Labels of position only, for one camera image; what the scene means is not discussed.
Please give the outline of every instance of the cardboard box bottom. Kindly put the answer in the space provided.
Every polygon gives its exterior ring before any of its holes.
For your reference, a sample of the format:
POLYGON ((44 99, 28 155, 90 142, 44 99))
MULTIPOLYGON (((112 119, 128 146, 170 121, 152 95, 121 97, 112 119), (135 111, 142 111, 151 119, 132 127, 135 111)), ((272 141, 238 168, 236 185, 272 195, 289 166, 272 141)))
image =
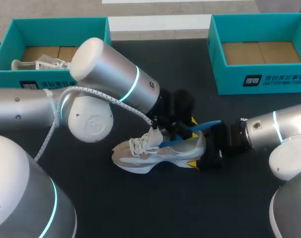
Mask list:
POLYGON ((50 56, 54 59, 60 59, 71 62, 78 47, 26 47, 22 62, 33 62, 38 60, 42 55, 50 56))
POLYGON ((228 65, 301 63, 292 42, 222 43, 228 65))

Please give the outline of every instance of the black table surface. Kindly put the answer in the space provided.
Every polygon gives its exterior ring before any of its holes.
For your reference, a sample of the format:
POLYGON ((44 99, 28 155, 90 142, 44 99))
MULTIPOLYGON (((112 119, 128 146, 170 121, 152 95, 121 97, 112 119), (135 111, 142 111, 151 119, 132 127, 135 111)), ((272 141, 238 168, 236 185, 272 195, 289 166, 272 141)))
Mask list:
MULTIPOLYGON (((161 87, 189 90, 198 123, 231 123, 301 103, 301 94, 219 96, 205 39, 119 41, 113 47, 161 87)), ((131 174, 112 163, 111 150, 148 127, 129 112, 112 110, 114 127, 106 139, 87 144, 61 128, 39 161, 75 206, 77 238, 274 237, 269 203, 281 182, 270 171, 269 152, 250 151, 217 172, 163 162, 148 174, 131 174)), ((3 135, 35 156, 47 132, 3 135)))

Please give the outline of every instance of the screw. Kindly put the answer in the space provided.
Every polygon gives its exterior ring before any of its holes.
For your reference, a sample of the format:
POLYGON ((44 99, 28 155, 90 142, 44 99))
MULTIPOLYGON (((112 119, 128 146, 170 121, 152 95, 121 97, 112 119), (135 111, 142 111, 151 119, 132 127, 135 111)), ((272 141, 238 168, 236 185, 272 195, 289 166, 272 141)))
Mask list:
POLYGON ((254 127, 255 129, 258 129, 258 128, 260 127, 260 123, 259 123, 259 122, 255 123, 253 127, 254 127))

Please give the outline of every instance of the white sneaker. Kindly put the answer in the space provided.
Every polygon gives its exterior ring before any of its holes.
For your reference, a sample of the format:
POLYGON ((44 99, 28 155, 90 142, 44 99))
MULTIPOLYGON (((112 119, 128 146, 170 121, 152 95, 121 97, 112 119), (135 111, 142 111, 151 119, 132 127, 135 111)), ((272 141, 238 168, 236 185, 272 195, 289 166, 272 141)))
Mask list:
POLYGON ((192 168, 189 161, 199 159, 205 151, 206 141, 200 131, 198 137, 178 141, 170 147, 160 148, 164 137, 159 129, 152 127, 141 138, 130 139, 122 142, 113 149, 112 160, 123 170, 146 174, 156 164, 168 161, 183 168, 192 168))
POLYGON ((37 61, 21 62, 14 60, 11 63, 11 70, 28 70, 28 69, 65 69, 70 68, 70 63, 60 59, 54 59, 47 55, 42 55, 37 61))

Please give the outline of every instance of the cable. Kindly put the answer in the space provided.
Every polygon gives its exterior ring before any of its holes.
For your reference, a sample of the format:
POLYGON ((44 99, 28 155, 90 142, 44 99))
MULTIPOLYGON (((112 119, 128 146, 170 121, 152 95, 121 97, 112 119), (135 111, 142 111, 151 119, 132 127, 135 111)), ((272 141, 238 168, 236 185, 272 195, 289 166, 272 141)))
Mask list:
POLYGON ((47 95, 47 97, 50 100, 50 105, 51 105, 52 113, 53 113, 53 115, 55 117, 55 122, 57 124, 57 127, 59 127, 59 124, 60 124, 59 123, 59 115, 57 114, 57 109, 56 109, 55 101, 53 99, 53 93, 52 93, 52 91, 50 91, 47 88, 44 88, 43 91, 46 92, 46 95, 47 95))
MULTIPOLYGON (((97 91, 97 90, 94 90, 94 89, 90 89, 90 88, 85 88, 85 87, 69 87, 67 88, 59 97, 59 100, 58 100, 58 106, 57 106, 57 114, 60 115, 60 112, 61 112, 61 106, 62 106, 62 102, 63 102, 63 99, 65 98, 65 96, 67 94, 69 94, 70 92, 72 91, 76 91, 76 92, 84 92, 84 93, 87 93, 87 94, 91 94, 91 95, 94 95, 94 96, 97 96, 99 98, 102 98, 102 99, 105 99, 105 101, 109 101, 111 103, 114 103, 128 111, 130 111, 131 113, 134 113, 135 115, 141 117, 144 119, 144 121, 148 124, 148 125, 152 125, 152 120, 149 119, 145 114, 143 114, 142 112, 136 110, 135 108, 132 108, 130 107, 129 105, 125 104, 125 103, 122 103, 120 102, 119 100, 117 100, 116 98, 113 98, 105 93, 102 93, 100 91, 97 91)), ((48 135, 46 136, 46 139, 45 141, 43 142, 38 154, 36 155, 35 157, 35 161, 37 162, 40 157, 42 156, 44 150, 46 149, 52 135, 53 135, 53 132, 55 131, 55 129, 58 127, 57 126, 57 123, 56 123, 56 117, 52 123, 52 126, 48 132, 48 135)))

